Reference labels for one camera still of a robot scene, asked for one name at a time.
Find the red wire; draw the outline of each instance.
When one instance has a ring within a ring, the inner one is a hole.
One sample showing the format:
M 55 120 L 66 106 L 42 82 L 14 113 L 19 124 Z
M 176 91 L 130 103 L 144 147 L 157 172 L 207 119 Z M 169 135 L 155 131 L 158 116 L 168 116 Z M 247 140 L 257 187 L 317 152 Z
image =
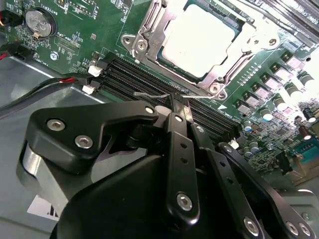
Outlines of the red wire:
M 8 54 L 4 53 L 0 56 L 0 60 L 2 60 L 3 58 L 7 57 Z
M 60 79 L 60 81 L 63 83 L 71 83 L 71 82 L 74 82 L 75 79 L 73 77 L 70 77 L 70 78 L 66 78 L 66 79 Z

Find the screw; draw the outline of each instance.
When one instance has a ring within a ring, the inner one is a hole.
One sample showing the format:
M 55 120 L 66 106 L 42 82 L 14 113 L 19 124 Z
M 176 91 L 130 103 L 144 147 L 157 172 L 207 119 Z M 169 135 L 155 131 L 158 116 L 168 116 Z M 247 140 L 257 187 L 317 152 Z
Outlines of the screw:
M 225 150 L 226 150 L 227 152 L 229 152 L 229 153 L 232 152 L 232 149 L 231 149 L 228 145 L 225 145 L 224 148 L 225 148 Z
M 202 127 L 200 127 L 200 126 L 197 126 L 196 128 L 197 128 L 198 131 L 201 132 L 201 133 L 204 133 L 204 132 L 205 132 L 204 129 L 203 129 Z
M 58 120 L 58 119 L 50 119 L 46 125 L 48 126 L 48 128 L 50 130 L 53 130 L 53 131 L 62 131 L 65 129 L 65 124 Z
M 86 135 L 79 135 L 75 138 L 75 144 L 79 148 L 88 149 L 93 146 L 93 141 L 89 136 Z
M 137 42 L 137 45 L 138 45 L 138 49 L 139 49 L 140 51 L 145 51 L 146 48 L 147 48 L 147 45 L 146 45 L 146 43 L 145 43 L 143 40 L 139 40 L 139 41 Z
M 154 113 L 153 109 L 150 108 L 150 107 L 145 107 L 145 110 L 146 110 L 148 113 L 150 113 L 150 114 L 153 114 L 153 113 Z
M 244 218 L 244 224 L 245 224 L 245 227 L 247 228 L 247 230 L 252 235 L 254 235 L 255 237 L 257 237 L 259 235 L 259 229 L 258 229 L 257 225 L 254 223 L 253 220 L 251 220 L 248 217 L 245 217 Z
M 179 116 L 175 116 L 175 119 L 176 119 L 178 122 L 182 122 L 182 121 L 183 121 L 183 119 L 182 119 L 181 117 L 179 117 Z
M 288 230 L 294 234 L 295 236 L 299 235 L 299 232 L 297 230 L 297 228 L 294 226 L 294 224 L 290 223 L 290 222 L 286 222 L 286 226 L 288 228 Z
M 193 207 L 191 199 L 183 193 L 178 194 L 177 203 L 184 211 L 190 211 Z
M 213 94 L 216 94 L 218 91 L 220 90 L 220 86 L 219 84 L 212 84 L 210 87 L 209 87 L 209 91 Z
M 59 59 L 59 54 L 55 51 L 52 51 L 50 54 L 50 58 L 52 61 L 57 61 Z
M 303 213 L 302 214 L 303 219 L 305 219 L 306 221 L 310 221 L 310 217 L 308 215 L 308 213 Z
M 301 230 L 303 231 L 303 233 L 310 237 L 311 235 L 310 230 L 302 223 L 299 223 L 299 226 L 301 227 Z
M 274 150 L 274 145 L 272 143 L 267 144 L 268 150 Z

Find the robotic arm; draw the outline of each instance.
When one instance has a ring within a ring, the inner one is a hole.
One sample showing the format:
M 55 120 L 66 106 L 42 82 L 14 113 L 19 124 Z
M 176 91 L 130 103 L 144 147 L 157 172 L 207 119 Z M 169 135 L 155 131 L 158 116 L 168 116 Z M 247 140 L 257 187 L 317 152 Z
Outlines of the robotic arm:
M 30 118 L 21 183 L 53 204 L 53 239 L 314 239 L 313 230 L 227 143 L 213 145 L 188 101 L 42 109 Z M 92 183 L 104 159 L 147 155 Z

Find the cable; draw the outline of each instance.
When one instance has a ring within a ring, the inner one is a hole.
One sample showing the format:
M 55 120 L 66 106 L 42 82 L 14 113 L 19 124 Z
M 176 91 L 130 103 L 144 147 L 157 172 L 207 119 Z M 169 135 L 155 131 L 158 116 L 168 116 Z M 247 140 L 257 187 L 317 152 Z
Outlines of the cable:
M 23 96 L 19 97 L 18 99 L 10 102 L 9 104 L 7 105 L 4 105 L 4 106 L 1 106 L 0 107 L 0 111 L 6 107 L 10 107 L 11 105 L 14 105 L 16 103 L 18 103 L 19 101 L 23 101 L 24 99 L 28 98 L 29 96 L 31 96 L 32 94 L 34 94 L 35 92 L 37 92 L 38 90 L 48 86 L 48 85 L 51 85 L 51 84 L 54 84 L 54 83 L 59 83 L 59 79 L 57 78 L 52 78 L 52 79 L 48 79 L 42 83 L 40 83 L 39 85 L 37 85 L 36 87 L 34 87 L 33 89 L 31 89 L 28 93 L 24 94 Z
M 13 102 L 11 102 L 3 107 L 0 107 L 0 120 L 32 105 L 33 103 L 41 100 L 42 98 L 44 98 L 44 97 L 46 97 L 54 92 L 63 90 L 65 88 L 69 88 L 71 85 L 72 85 L 72 82 L 54 83 L 54 84 L 48 85 L 47 87 L 42 88 L 42 89 L 34 92 L 33 94 L 27 93 L 28 94 L 27 97 L 25 97 L 25 95 L 24 95 L 24 96 L 18 98 L 17 100 L 15 100 L 15 101 L 13 101 Z
M 1 12 L 0 12 L 0 25 L 1 25 L 1 26 L 4 26 L 4 24 L 3 24 L 2 21 L 1 21 Z
M 7 57 L 7 56 L 8 56 L 7 53 L 4 53 L 4 54 L 0 55 L 0 60 L 2 60 L 3 58 L 5 58 L 5 57 Z

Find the electrolytic capacitor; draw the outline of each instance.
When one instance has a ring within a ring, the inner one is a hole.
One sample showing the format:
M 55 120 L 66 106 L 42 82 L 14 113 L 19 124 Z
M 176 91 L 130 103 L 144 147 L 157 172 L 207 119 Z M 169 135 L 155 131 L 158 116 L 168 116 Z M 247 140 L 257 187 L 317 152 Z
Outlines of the electrolytic capacitor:
M 310 132 L 307 130 L 307 128 L 305 126 L 300 126 L 299 127 L 299 132 L 300 132 L 300 135 L 304 138 L 304 140 L 311 139 L 311 134 L 310 134 Z
M 250 151 L 252 153 L 256 153 L 258 150 L 259 150 L 259 147 L 258 147 L 258 143 L 257 142 L 251 142 L 249 144 L 249 147 L 250 147 Z
M 244 126 L 244 131 L 245 132 L 251 132 L 252 128 L 251 128 L 251 122 L 249 120 L 246 120 L 243 122 L 243 126 Z
M 265 121 L 271 121 L 273 119 L 273 115 L 268 109 L 261 110 L 260 115 L 263 117 Z
M 303 93 L 296 86 L 291 86 L 287 89 L 287 92 L 291 99 L 295 102 L 300 101 L 300 99 L 303 97 Z
M 312 87 L 317 87 L 316 81 L 314 80 L 314 78 L 312 78 L 311 75 L 301 76 L 299 80 L 308 89 L 311 89 Z
M 313 123 L 317 120 L 316 117 L 314 116 L 313 112 L 309 108 L 305 108 L 303 110 L 303 114 L 309 123 Z
M 250 158 L 251 156 L 253 156 L 253 153 L 250 152 L 250 148 L 249 147 L 245 147 L 244 148 L 244 156 Z
M 277 98 L 273 102 L 279 111 L 284 111 L 288 108 L 288 106 L 287 106 L 286 102 L 283 100 L 283 98 Z

